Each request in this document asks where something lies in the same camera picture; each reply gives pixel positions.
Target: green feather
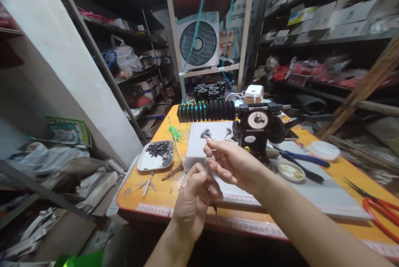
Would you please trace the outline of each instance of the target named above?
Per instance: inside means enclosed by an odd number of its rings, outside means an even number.
[[[173,140],[180,141],[180,139],[182,138],[179,131],[175,128],[174,125],[170,125],[169,129],[167,130],[167,133],[172,135]]]

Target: orange table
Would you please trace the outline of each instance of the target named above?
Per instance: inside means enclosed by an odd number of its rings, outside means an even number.
[[[178,106],[173,106],[168,115],[172,118],[174,126],[183,136],[182,142],[179,142],[179,148],[182,156],[185,157],[191,124],[179,123],[176,115],[177,107]],[[171,135],[167,133],[169,126],[169,119],[166,118],[155,134],[153,141],[171,139]],[[316,137],[306,130],[293,129],[293,131],[299,136],[298,142],[303,143],[305,146],[309,146],[313,141],[317,140]],[[135,168],[120,189],[117,197],[118,206],[121,209],[133,211],[135,213],[159,215],[164,218],[170,218],[179,193],[178,190],[180,188],[182,173],[179,172],[173,178],[165,181],[161,181],[161,179],[175,168],[179,162],[178,153],[175,151],[175,160],[171,167],[164,171],[159,171],[152,178],[152,183],[157,190],[154,191],[149,188],[144,198],[143,192],[137,190],[137,187],[141,182],[148,180],[150,174],[141,173]],[[326,170],[326,172],[361,206],[363,198],[344,181],[344,177],[348,178],[371,195],[399,205],[399,200],[396,197],[342,157],[339,157],[334,163],[331,163],[331,167]],[[382,220],[395,235],[399,236],[398,227],[390,221],[387,221],[378,212],[375,212],[375,215]],[[208,218],[206,222],[208,226],[224,228],[225,230],[249,232],[251,234],[274,237],[277,239],[286,239],[285,235],[279,230],[270,215],[266,213],[218,208],[218,214],[216,216],[214,209],[210,207],[208,209]],[[336,222],[380,254],[390,260],[399,261],[399,246],[381,232],[372,222],[365,223],[348,220],[336,220]]]

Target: left hand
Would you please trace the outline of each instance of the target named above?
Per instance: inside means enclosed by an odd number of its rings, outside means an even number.
[[[171,220],[179,237],[192,243],[197,241],[204,229],[210,201],[221,199],[219,184],[202,164],[195,164],[182,182]]]

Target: floor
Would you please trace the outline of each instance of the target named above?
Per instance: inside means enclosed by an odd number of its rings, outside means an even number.
[[[127,266],[143,266],[166,228],[165,224],[135,221],[131,223],[131,251]],[[298,251],[288,242],[244,234],[205,230],[197,241],[189,267],[308,266]]]

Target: hand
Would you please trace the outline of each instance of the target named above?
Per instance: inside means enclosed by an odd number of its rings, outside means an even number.
[[[184,177],[171,223],[179,238],[195,242],[204,229],[209,202],[223,199],[216,180],[202,164],[195,164]]]
[[[228,184],[255,195],[261,184],[262,174],[268,169],[242,147],[228,141],[207,139],[204,146],[207,166]]]

